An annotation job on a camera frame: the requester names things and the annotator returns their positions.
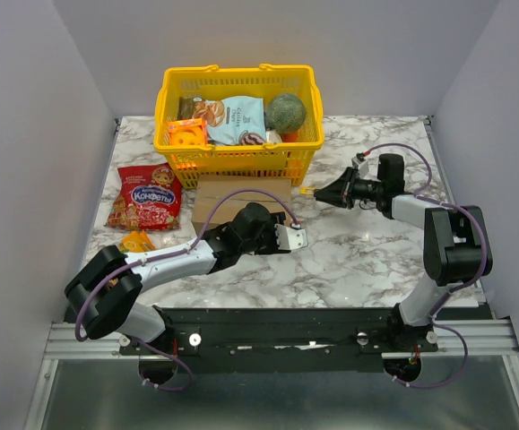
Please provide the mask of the brown cardboard express box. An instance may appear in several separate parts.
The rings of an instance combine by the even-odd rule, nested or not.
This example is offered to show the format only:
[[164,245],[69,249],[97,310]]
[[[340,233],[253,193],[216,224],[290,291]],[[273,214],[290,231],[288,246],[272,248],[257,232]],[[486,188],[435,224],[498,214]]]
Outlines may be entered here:
[[[196,189],[194,208],[191,217],[195,234],[198,235],[200,233],[209,213],[221,198],[234,191],[250,188],[264,190],[270,194],[276,195],[290,206],[291,182],[289,179],[258,178],[249,176],[201,176]],[[270,213],[283,211],[286,215],[284,224],[290,224],[290,216],[272,197],[262,193],[246,192],[238,193],[225,201],[225,203],[223,203],[214,213],[207,228],[215,228],[220,224],[232,221],[237,213],[250,202],[260,203]]]

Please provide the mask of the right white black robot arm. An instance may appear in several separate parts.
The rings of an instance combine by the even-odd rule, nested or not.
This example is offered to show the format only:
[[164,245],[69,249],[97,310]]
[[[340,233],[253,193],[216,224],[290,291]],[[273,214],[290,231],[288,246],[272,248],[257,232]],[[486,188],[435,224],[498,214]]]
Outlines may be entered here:
[[412,292],[395,305],[387,318],[386,344],[397,351],[424,339],[438,311],[457,291],[468,288],[492,269],[484,218],[478,206],[431,202],[405,190],[403,156],[379,156],[376,179],[366,179],[366,155],[329,185],[314,191],[318,202],[352,209],[372,202],[386,218],[421,228],[425,274]]

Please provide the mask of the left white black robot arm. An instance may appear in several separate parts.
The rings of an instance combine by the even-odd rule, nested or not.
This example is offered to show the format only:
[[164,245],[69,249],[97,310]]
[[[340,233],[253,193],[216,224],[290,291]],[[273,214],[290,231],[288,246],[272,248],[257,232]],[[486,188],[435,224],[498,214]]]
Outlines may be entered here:
[[154,305],[139,304],[140,293],[228,269],[244,254],[280,254],[277,228],[285,220],[284,212],[251,202],[232,221],[184,245],[136,254],[124,254],[115,245],[100,249],[65,287],[76,313],[76,339],[97,340],[118,332],[139,339],[152,354],[164,352],[171,341],[169,318]]

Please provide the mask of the yellow utility knife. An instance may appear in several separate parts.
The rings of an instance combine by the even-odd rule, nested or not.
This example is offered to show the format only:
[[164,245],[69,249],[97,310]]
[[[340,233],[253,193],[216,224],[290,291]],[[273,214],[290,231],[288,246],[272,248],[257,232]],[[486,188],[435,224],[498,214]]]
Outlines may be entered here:
[[299,189],[301,195],[313,196],[317,189],[311,186],[304,186]]

